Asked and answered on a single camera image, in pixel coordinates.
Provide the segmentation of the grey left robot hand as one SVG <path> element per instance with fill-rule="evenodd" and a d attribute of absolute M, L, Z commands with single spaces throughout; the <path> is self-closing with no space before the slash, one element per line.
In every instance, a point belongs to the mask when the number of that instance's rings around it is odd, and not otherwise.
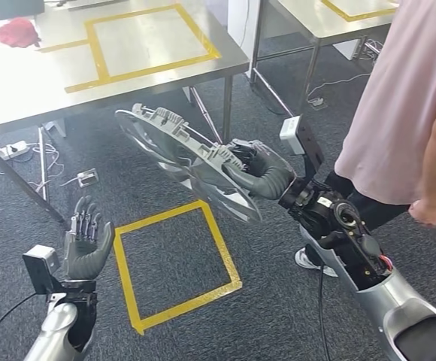
<path fill-rule="evenodd" d="M 66 278 L 96 279 L 111 253 L 115 237 L 112 222 L 103 225 L 102 214 L 91 196 L 80 198 L 64 240 L 63 269 Z"/>

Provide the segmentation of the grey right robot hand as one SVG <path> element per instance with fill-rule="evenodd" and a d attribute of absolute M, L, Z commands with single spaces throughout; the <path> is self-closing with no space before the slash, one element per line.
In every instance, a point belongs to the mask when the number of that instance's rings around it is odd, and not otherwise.
<path fill-rule="evenodd" d="M 296 178 L 287 161 L 262 141 L 234 139 L 229 149 L 241 160 L 244 169 L 225 162 L 222 170 L 252 196 L 278 200 Z"/>

